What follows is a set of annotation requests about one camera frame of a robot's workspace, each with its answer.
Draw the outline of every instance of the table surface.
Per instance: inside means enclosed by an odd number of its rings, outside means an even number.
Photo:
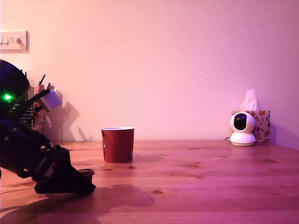
[[[136,141],[134,161],[103,161],[101,142],[62,144],[94,193],[38,195],[4,169],[1,224],[299,223],[299,150],[228,140]]]

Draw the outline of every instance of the tissue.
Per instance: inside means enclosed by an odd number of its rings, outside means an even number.
[[[242,111],[255,111],[257,108],[256,93],[254,89],[246,91],[246,98],[241,104]]]

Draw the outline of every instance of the security camera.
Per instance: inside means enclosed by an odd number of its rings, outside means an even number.
[[[230,141],[234,146],[252,146],[256,138],[251,133],[255,127],[253,116],[246,112],[239,112],[230,119],[230,127],[233,130]]]

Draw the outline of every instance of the red paper cup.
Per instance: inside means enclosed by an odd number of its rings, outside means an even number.
[[[102,137],[105,162],[125,163],[133,160],[133,127],[103,128]]]

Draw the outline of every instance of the light switch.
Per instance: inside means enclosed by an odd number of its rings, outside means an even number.
[[[2,42],[0,50],[27,51],[28,33],[26,30],[0,30]]]
[[[8,37],[7,36],[3,37],[3,43],[8,44]]]
[[[14,42],[17,42],[17,43],[19,43],[19,42],[20,42],[20,39],[19,39],[19,37],[15,36],[15,37],[14,37]]]

